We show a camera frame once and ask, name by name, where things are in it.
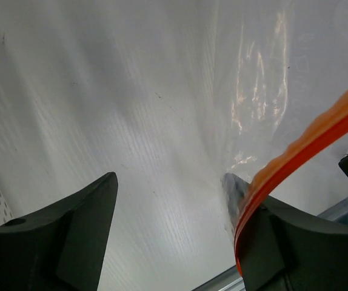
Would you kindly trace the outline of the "clear zip top bag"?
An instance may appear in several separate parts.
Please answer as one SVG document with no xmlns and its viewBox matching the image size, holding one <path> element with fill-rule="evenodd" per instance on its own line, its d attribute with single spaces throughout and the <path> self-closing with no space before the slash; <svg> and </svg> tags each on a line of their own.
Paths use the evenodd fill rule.
<svg viewBox="0 0 348 291">
<path fill-rule="evenodd" d="M 220 201 L 348 89 L 348 1 L 0 1 L 0 188 L 24 215 L 115 172 L 101 284 L 234 263 Z"/>
</svg>

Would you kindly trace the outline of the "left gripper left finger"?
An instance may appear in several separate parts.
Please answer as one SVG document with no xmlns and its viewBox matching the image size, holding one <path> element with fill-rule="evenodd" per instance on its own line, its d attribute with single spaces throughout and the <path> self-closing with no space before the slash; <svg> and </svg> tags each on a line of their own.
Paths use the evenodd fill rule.
<svg viewBox="0 0 348 291">
<path fill-rule="evenodd" d="M 118 192 L 109 172 L 0 226 L 0 290 L 97 290 Z"/>
</svg>

